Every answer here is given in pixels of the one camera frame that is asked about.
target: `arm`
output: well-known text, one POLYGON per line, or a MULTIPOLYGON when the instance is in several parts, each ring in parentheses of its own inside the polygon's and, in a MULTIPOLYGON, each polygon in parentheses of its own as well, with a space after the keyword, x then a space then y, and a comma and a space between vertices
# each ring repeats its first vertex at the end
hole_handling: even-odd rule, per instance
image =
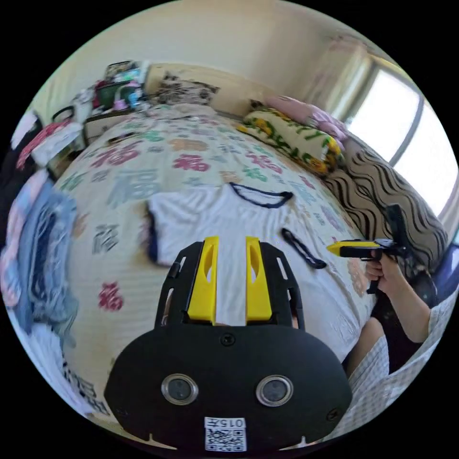
POLYGON ((397 262, 383 255, 380 262, 367 263, 366 276, 370 280, 380 279, 378 288, 389 297, 408 338, 415 343, 424 342, 430 309, 403 277, 397 262))

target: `white t-shirt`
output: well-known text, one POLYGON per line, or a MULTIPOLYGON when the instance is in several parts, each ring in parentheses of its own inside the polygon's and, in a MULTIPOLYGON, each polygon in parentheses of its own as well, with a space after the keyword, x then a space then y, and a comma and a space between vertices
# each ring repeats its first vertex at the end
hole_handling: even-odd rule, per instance
POLYGON ((316 270, 287 244, 290 230, 313 254, 332 261, 291 193, 267 193, 236 184, 201 186, 182 192, 157 193, 149 200, 154 215, 159 264, 171 265, 178 253, 206 237, 219 237, 217 317, 219 323, 245 325, 245 238, 268 242, 286 256, 301 292, 305 329, 343 361, 361 330, 359 313, 340 277, 316 270))

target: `hand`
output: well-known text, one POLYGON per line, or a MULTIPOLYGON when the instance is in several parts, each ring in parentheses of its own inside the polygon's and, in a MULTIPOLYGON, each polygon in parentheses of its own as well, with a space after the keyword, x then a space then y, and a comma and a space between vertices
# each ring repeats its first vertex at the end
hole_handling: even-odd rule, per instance
POLYGON ((388 296, 396 292, 405 281, 398 263, 385 254, 378 262, 367 262, 365 276, 370 281, 379 279, 378 288, 388 296))

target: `blue jeans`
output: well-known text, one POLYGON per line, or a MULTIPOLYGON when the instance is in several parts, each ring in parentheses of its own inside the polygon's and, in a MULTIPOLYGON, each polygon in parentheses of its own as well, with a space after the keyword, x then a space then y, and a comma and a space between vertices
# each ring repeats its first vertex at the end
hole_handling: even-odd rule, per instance
POLYGON ((66 262, 77 208, 73 199, 52 186, 45 183, 22 229, 18 253, 22 295, 16 317, 27 333, 33 322, 45 322, 72 345, 68 332, 78 301, 68 287, 66 262))

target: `screw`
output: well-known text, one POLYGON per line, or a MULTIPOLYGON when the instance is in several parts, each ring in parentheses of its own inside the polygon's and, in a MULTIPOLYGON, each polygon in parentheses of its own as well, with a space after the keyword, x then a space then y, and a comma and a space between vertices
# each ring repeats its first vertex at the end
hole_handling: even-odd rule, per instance
POLYGON ((224 346, 232 346, 236 342, 236 338, 231 333, 225 333, 220 338, 220 343, 224 346))
POLYGON ((327 414, 327 421, 334 421, 338 417, 339 411, 336 408, 330 410, 327 414))

